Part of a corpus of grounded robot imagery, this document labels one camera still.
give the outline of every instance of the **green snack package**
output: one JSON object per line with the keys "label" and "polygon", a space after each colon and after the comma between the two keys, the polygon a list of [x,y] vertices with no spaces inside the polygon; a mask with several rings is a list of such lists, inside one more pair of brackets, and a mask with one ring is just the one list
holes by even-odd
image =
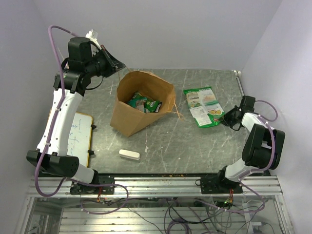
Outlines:
{"label": "green snack package", "polygon": [[141,112],[145,113],[144,104],[146,103],[147,98],[143,97],[142,99],[133,99],[127,102],[127,104]]}
{"label": "green snack package", "polygon": [[144,96],[142,94],[140,94],[138,91],[136,91],[135,94],[133,94],[133,97],[131,98],[131,100],[142,99],[142,98],[144,98]]}
{"label": "green snack package", "polygon": [[199,89],[185,89],[187,103],[199,128],[209,128],[220,123],[224,111],[211,89],[207,86]]}
{"label": "green snack package", "polygon": [[145,112],[146,113],[154,113],[159,111],[158,105],[159,105],[160,101],[153,101],[151,99],[147,99],[146,103],[144,104],[145,107]]}

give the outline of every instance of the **marble-patterned surface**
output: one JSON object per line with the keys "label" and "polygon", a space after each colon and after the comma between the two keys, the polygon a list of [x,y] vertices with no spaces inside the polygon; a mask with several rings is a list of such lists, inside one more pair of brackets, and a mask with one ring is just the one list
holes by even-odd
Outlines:
{"label": "marble-patterned surface", "polygon": [[[92,115],[97,129],[92,136],[91,149],[96,155],[89,167],[102,173],[209,173],[241,157],[247,132],[235,132],[218,126],[197,127],[186,102],[183,89],[212,86],[225,111],[239,105],[241,93],[233,71],[145,69],[175,85],[176,104],[185,117],[167,114],[149,127],[127,138],[109,124],[112,117],[118,75],[104,80],[102,85],[87,91],[78,111]],[[124,69],[120,75],[127,73]],[[139,161],[123,159],[120,149],[141,154]]]}

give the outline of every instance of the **brown paper bag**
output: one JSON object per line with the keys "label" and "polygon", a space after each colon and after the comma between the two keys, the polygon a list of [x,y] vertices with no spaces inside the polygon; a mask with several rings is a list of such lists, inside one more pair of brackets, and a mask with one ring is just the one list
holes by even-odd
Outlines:
{"label": "brown paper bag", "polygon": [[[139,91],[143,96],[162,102],[158,113],[143,113],[126,104]],[[134,71],[125,75],[117,88],[111,126],[126,137],[172,111],[176,101],[174,86],[150,72]]]}

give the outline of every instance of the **metal bracket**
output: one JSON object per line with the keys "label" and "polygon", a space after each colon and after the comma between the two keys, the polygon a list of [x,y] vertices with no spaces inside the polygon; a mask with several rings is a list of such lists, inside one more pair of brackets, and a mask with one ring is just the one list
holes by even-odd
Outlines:
{"label": "metal bracket", "polygon": [[[99,184],[114,184],[115,180],[114,178],[110,176],[102,176],[99,175],[98,177]],[[103,195],[113,195],[114,194],[115,187],[102,187],[101,194]],[[89,194],[98,194],[99,188],[94,188],[90,190],[90,187],[80,185],[78,183],[72,183],[72,186],[70,188],[70,194],[71,195],[89,195]]]}
{"label": "metal bracket", "polygon": [[[228,194],[229,188],[223,187],[222,183],[219,182],[217,174],[210,177],[201,177],[200,178],[200,189],[202,194]],[[241,186],[237,185],[235,188],[232,188],[234,194],[243,193]]]}

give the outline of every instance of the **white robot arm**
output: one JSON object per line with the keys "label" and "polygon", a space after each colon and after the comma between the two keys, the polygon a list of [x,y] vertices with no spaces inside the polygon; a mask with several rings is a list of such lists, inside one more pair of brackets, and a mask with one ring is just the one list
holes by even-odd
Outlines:
{"label": "white robot arm", "polygon": [[275,146],[272,154],[270,131],[261,121],[260,115],[254,113],[254,102],[254,97],[243,96],[240,106],[235,106],[222,120],[222,123],[231,128],[239,123],[249,132],[242,158],[232,165],[225,166],[218,173],[219,183],[228,188],[233,188],[244,176],[266,169],[272,155],[274,159],[269,169],[275,169],[280,161],[285,133],[271,127]]}
{"label": "white robot arm", "polygon": [[[75,156],[67,155],[67,143],[76,110],[82,101],[91,78],[94,76],[109,77],[123,69],[125,65],[115,59],[96,39],[97,33],[90,31],[86,37],[71,38],[68,43],[69,57],[62,63],[65,84],[65,99],[58,108],[62,96],[59,73],[55,76],[54,98],[51,115],[42,139],[35,151],[28,151],[27,160],[37,166],[41,153],[45,152],[40,170],[44,173],[72,178],[83,183],[97,184],[97,172],[79,164]],[[58,111],[52,135],[47,141],[54,111]]]}

